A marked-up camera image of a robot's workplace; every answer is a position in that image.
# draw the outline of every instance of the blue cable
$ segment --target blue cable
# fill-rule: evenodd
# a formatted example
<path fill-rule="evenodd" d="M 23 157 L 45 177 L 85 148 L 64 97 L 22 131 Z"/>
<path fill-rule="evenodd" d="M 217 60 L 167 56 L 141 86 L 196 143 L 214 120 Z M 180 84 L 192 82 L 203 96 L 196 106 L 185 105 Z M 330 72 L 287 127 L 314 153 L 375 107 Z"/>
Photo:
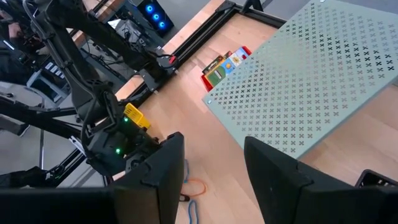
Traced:
<path fill-rule="evenodd" d="M 188 159 L 185 159 L 185 167 L 187 167 L 187 175 L 185 176 L 184 184 L 188 183 L 188 178 L 189 178 L 189 164 L 188 164 Z"/>
<path fill-rule="evenodd" d="M 195 201 L 195 200 L 191 200 L 188 205 L 189 224 L 192 224 L 191 206 L 193 204 L 195 204 L 195 215 L 197 218 L 197 224 L 199 224 L 198 205 L 197 205 L 197 201 Z"/>

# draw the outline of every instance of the gray floor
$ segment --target gray floor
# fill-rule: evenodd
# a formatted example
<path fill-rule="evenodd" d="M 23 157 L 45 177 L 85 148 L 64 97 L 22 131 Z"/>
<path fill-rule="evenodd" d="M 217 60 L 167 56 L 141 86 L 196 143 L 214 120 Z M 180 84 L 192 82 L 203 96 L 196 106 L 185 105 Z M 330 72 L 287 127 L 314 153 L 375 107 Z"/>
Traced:
<path fill-rule="evenodd" d="M 178 32 L 209 0 L 158 0 L 167 14 L 175 24 L 175 29 L 165 38 L 169 40 Z M 238 4 L 243 4 L 244 0 L 235 0 Z M 398 13 L 398 2 L 395 0 L 345 0 L 353 4 L 372 7 L 382 11 Z M 292 17 L 308 0 L 273 0 L 265 12 L 282 19 Z M 129 75 L 123 67 L 118 68 L 124 75 Z M 11 87 L 11 92 L 15 93 L 17 100 L 28 105 L 40 103 L 40 98 L 32 93 L 26 92 L 23 88 Z M 70 99 L 62 103 L 62 107 L 71 106 Z M 73 122 L 73 118 L 63 118 Z M 0 133 L 0 173 L 12 172 L 15 170 L 29 169 L 39 164 L 39 136 L 40 130 L 30 128 L 23 138 L 19 138 L 7 132 Z M 49 169 L 58 164 L 67 156 L 74 147 L 66 139 L 60 138 L 50 133 L 45 133 L 45 164 Z M 92 187 L 101 186 L 102 180 L 99 174 L 92 171 L 86 164 L 82 164 L 67 180 L 62 183 L 62 187 Z"/>

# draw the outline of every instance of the yellow block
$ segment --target yellow block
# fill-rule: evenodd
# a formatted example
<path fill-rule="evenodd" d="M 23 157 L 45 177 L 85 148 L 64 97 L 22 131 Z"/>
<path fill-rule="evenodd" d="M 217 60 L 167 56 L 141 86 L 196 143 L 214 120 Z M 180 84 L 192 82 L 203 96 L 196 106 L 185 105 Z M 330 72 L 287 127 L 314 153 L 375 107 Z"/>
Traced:
<path fill-rule="evenodd" d="M 150 122 L 145 118 L 145 116 L 131 103 L 128 103 L 124 108 L 124 114 L 135 122 L 140 128 L 149 129 Z"/>

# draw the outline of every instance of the desk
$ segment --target desk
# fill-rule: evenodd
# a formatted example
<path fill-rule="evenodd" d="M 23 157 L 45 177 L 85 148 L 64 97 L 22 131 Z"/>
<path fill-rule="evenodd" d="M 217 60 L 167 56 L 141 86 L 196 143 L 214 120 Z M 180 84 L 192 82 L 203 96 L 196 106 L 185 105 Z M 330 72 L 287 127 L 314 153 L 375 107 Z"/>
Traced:
<path fill-rule="evenodd" d="M 164 50 L 173 52 L 222 2 L 211 0 L 164 46 Z M 263 23 L 235 15 L 179 68 L 179 74 L 159 94 L 152 95 L 140 107 L 152 123 L 151 136 L 162 139 L 176 131 L 184 134 L 190 176 L 203 179 L 208 185 L 207 193 L 196 198 L 202 223 L 263 223 L 248 179 L 243 150 L 202 102 L 207 92 L 200 75 L 217 55 L 241 45 L 255 50 L 275 31 Z M 134 89 L 131 80 L 117 96 L 125 98 Z M 364 169 L 398 179 L 395 171 L 398 167 L 396 111 L 398 89 L 392 86 L 301 161 L 349 184 L 355 184 Z M 184 186 L 184 190 L 195 190 L 195 186 L 191 187 Z M 188 223 L 187 209 L 186 203 L 180 203 L 176 223 Z"/>

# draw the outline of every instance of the gray perforated board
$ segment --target gray perforated board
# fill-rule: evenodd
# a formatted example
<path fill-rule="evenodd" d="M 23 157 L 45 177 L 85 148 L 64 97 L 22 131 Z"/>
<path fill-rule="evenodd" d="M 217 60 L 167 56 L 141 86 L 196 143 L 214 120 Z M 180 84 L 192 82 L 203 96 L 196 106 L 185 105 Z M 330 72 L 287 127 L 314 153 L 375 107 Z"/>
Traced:
<path fill-rule="evenodd" d="M 397 35 L 395 14 L 311 1 L 203 101 L 241 147 L 298 158 L 394 81 Z"/>

